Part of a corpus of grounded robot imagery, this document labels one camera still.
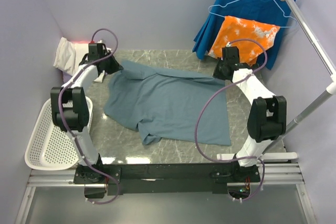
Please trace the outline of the grey-blue t shirt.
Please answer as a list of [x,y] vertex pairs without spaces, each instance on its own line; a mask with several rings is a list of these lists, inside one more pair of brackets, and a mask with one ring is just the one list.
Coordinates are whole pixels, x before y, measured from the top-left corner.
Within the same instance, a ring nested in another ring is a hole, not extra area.
[[209,98],[224,87],[224,81],[132,61],[123,61],[122,66],[108,84],[104,113],[139,132],[144,145],[162,138],[231,145],[225,92],[202,111]]

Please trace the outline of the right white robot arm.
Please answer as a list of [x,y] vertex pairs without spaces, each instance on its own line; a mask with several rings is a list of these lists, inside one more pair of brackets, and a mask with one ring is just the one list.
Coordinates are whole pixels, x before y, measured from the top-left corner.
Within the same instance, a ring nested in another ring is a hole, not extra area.
[[235,46],[222,49],[213,77],[231,81],[251,105],[248,137],[234,155],[238,164],[230,169],[232,179],[241,182],[249,175],[248,167],[254,166],[265,149],[286,132],[287,101],[269,91],[255,76],[254,70],[240,62],[239,49]]

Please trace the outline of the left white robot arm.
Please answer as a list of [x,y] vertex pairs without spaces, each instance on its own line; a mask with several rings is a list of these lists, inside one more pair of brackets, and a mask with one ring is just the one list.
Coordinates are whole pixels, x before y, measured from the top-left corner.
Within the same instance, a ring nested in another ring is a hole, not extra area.
[[89,166],[86,176],[93,183],[104,179],[105,170],[97,165],[99,153],[89,134],[90,113],[85,91],[101,73],[112,74],[123,69],[113,54],[104,43],[92,41],[78,71],[68,82],[50,91],[53,124],[71,139],[80,165]]

